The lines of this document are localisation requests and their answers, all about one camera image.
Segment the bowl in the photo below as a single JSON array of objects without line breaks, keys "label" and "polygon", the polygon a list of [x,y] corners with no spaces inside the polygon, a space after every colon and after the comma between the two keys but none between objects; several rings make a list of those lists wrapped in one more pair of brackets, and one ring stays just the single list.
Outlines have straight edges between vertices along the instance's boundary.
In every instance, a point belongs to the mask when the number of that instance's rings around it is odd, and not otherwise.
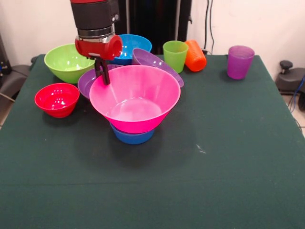
[{"label": "bowl", "polygon": [[40,89],[35,95],[36,105],[50,116],[64,118],[72,113],[80,92],[69,83],[54,83]]},{"label": "bowl", "polygon": [[[122,65],[109,64],[108,70],[118,68],[121,66]],[[89,91],[95,80],[96,80],[95,69],[91,69],[87,71],[85,74],[83,74],[78,81],[78,89],[80,90],[81,94],[87,99],[89,99]]]},{"label": "bowl", "polygon": [[133,34],[120,35],[123,41],[122,52],[119,57],[115,57],[112,64],[129,65],[132,63],[132,51],[134,48],[141,48],[148,52],[152,50],[152,43],[145,37]]},{"label": "bowl", "polygon": [[81,75],[94,67],[94,61],[80,55],[75,44],[66,44],[49,51],[44,63],[66,83],[77,83]]},{"label": "bowl", "polygon": [[177,104],[181,90],[168,72],[145,65],[109,71],[110,85],[99,77],[91,86],[93,107],[119,130],[140,134],[155,129]]},{"label": "bowl", "polygon": [[171,68],[167,63],[161,60],[159,57],[153,55],[152,53],[144,50],[136,48],[132,52],[132,64],[140,64],[140,65],[147,65],[153,66],[156,68],[160,68],[169,74],[171,74],[175,79],[178,81],[180,87],[184,86],[184,81],[181,76]]},{"label": "bowl", "polygon": [[144,142],[147,142],[149,139],[151,139],[151,137],[154,134],[154,130],[151,130],[151,131],[148,131],[148,132],[145,132],[142,134],[129,134],[129,133],[125,133],[123,131],[118,130],[111,123],[110,123],[110,126],[112,127],[114,134],[120,141],[122,141],[126,144],[130,144],[130,145],[139,145]]}]

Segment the green bowl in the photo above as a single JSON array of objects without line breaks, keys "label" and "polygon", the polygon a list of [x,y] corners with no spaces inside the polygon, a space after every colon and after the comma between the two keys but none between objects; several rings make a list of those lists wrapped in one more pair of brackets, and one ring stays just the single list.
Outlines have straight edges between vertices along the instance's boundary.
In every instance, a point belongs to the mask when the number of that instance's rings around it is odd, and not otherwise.
[{"label": "green bowl", "polygon": [[45,55],[44,63],[54,75],[66,83],[77,83],[86,71],[94,68],[94,61],[80,55],[75,44],[52,49]]}]

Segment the green cup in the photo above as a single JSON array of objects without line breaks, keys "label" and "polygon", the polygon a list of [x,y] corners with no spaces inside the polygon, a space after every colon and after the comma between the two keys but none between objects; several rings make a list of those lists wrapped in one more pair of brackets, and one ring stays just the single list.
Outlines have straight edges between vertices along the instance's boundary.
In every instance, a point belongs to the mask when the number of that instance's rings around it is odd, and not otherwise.
[{"label": "green cup", "polygon": [[54,75],[66,83],[77,83],[85,72],[94,68],[94,61],[80,55],[75,44],[52,49],[45,55],[44,63]]},{"label": "green cup", "polygon": [[164,60],[177,73],[183,71],[188,48],[181,41],[170,41],[163,45]]}]

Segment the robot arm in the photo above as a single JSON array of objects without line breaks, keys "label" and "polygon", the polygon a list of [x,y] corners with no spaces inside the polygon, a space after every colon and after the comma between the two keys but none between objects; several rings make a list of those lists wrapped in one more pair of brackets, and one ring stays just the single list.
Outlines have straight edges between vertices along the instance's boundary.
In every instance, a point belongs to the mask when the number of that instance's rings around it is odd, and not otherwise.
[{"label": "robot arm", "polygon": [[71,0],[71,6],[78,32],[76,49],[95,60],[96,76],[102,75],[104,83],[110,84],[106,60],[114,60],[122,51],[113,26],[119,20],[118,0]]}]

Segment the white wall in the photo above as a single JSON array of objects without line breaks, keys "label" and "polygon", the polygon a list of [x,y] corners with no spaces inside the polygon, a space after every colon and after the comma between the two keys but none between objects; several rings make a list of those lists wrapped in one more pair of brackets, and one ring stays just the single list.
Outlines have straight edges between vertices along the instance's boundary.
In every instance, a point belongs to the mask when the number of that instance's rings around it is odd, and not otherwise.
[{"label": "white wall", "polygon": [[[201,47],[206,3],[193,0],[188,31],[188,39],[196,39]],[[214,0],[212,17],[214,54],[227,54],[237,44],[250,46],[273,78],[283,59],[305,67],[305,0]],[[208,50],[211,41],[208,37]]]},{"label": "white wall", "polygon": [[69,0],[0,0],[0,33],[12,65],[77,35]]},{"label": "white wall", "polygon": [[[188,32],[202,47],[206,2],[193,0]],[[305,0],[214,0],[214,54],[248,45],[273,77],[282,59],[305,67],[304,21]],[[0,32],[13,65],[30,63],[31,57],[74,42],[77,35],[69,0],[0,0]]]}]

